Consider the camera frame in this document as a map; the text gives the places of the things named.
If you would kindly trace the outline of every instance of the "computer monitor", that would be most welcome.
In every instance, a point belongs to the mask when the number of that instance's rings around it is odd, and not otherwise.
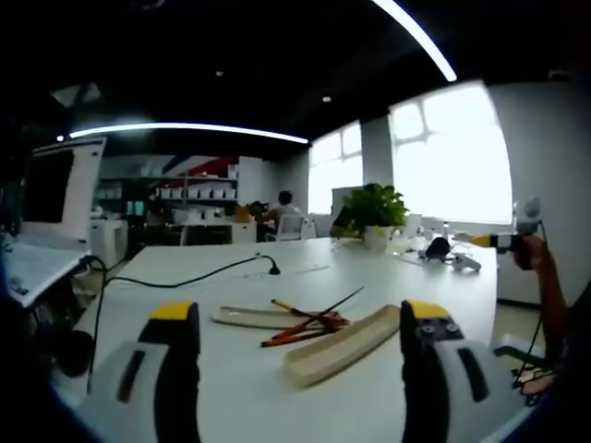
[[[25,176],[21,234],[89,241],[92,197],[104,138],[34,150]]]
[[[36,155],[30,160],[22,207],[23,221],[62,222],[73,163],[74,152],[71,150]]]

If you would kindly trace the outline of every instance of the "led light strip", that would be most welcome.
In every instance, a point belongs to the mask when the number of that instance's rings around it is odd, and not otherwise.
[[[423,29],[418,26],[418,23],[408,15],[401,7],[399,7],[393,0],[371,0],[373,3],[381,7],[385,12],[396,20],[413,38],[418,44],[425,50],[431,60],[435,62],[435,65],[440,69],[441,73],[447,81],[455,81],[458,77],[453,72],[453,68],[450,63],[445,59],[431,38],[427,35]]]
[[[236,134],[248,134],[250,136],[261,136],[278,138],[280,140],[294,141],[295,143],[308,143],[306,138],[287,136],[276,132],[259,131],[258,129],[246,129],[244,127],[204,125],[202,123],[135,123],[132,125],[115,125],[82,129],[70,134],[70,138],[89,136],[92,134],[104,134],[107,132],[134,131],[138,129],[199,129],[202,131],[234,132]]]

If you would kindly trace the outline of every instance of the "floor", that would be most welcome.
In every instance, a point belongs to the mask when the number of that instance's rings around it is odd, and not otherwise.
[[[501,340],[505,334],[512,334],[527,342],[531,342],[536,332],[539,311],[529,308],[521,308],[497,304],[495,325],[493,330],[493,345]],[[537,334],[536,345],[544,347],[544,333],[542,330]],[[503,363],[509,368],[521,367],[519,360],[504,356]]]

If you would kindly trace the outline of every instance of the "white wall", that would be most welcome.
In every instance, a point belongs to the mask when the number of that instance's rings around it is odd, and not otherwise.
[[[392,142],[388,115],[361,124],[363,183],[392,183]]]
[[[308,212],[308,152],[302,152],[277,164],[279,190],[291,191],[293,204]]]
[[[574,86],[512,84],[490,88],[507,142],[513,198],[540,197],[542,218],[569,304],[591,279],[591,106]],[[499,293],[538,303],[537,282],[500,260]]]
[[[277,166],[253,157],[240,157],[238,161],[238,203],[277,201],[279,194]]]

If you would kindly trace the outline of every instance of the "paintbrush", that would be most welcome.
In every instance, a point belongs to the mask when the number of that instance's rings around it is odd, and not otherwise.
[[[329,307],[327,309],[324,309],[322,312],[316,314],[315,316],[310,317],[308,320],[304,321],[303,323],[300,323],[299,325],[295,325],[293,328],[286,329],[286,330],[272,336],[271,339],[277,340],[277,339],[281,339],[282,337],[289,337],[290,335],[295,335],[295,334],[301,332],[302,330],[306,329],[307,325],[309,325],[310,323],[312,323],[314,321],[320,321],[326,314],[331,312],[334,308],[342,305],[344,302],[349,300],[355,294],[362,291],[364,288],[365,288],[365,286],[361,286],[359,289],[353,291],[351,294],[347,295],[343,300],[339,301],[338,303],[332,305],[331,307]]]

